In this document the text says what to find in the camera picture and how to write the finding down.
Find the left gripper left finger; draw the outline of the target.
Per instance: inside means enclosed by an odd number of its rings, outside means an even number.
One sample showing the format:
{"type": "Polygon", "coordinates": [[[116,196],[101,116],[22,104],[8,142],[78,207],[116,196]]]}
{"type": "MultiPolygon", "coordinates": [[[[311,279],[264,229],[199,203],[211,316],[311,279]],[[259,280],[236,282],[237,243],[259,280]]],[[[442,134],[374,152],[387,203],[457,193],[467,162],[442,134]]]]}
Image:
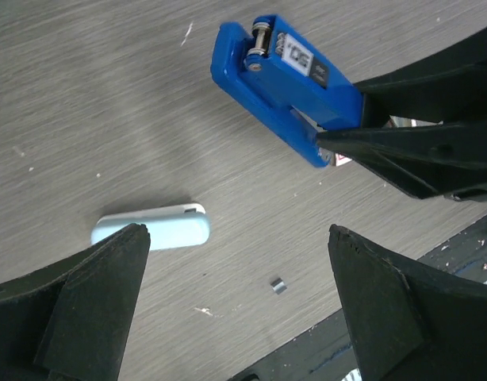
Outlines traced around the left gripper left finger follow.
{"type": "Polygon", "coordinates": [[[130,224],[0,284],[0,380],[116,380],[150,235],[130,224]]]}

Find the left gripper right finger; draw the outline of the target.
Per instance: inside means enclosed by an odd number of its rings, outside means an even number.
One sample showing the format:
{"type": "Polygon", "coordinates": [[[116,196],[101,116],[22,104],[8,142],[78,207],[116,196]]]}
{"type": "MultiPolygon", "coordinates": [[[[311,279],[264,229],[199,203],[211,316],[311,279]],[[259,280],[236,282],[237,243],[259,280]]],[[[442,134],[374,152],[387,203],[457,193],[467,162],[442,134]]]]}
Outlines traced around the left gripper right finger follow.
{"type": "Polygon", "coordinates": [[[487,285],[339,225],[328,251],[365,380],[487,380],[487,285]]]}

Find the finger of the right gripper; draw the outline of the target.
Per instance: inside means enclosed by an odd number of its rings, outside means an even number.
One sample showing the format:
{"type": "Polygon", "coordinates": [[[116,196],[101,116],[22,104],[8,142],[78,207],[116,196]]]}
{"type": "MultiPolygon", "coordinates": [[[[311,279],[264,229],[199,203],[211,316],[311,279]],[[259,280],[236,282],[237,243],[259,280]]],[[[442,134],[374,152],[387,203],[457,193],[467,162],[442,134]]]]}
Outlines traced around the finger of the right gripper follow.
{"type": "Polygon", "coordinates": [[[317,142],[409,197],[487,201],[487,121],[341,129],[318,134],[317,142]]]}
{"type": "Polygon", "coordinates": [[[355,83],[387,113],[428,122],[487,119],[487,27],[405,67],[355,83]]]}

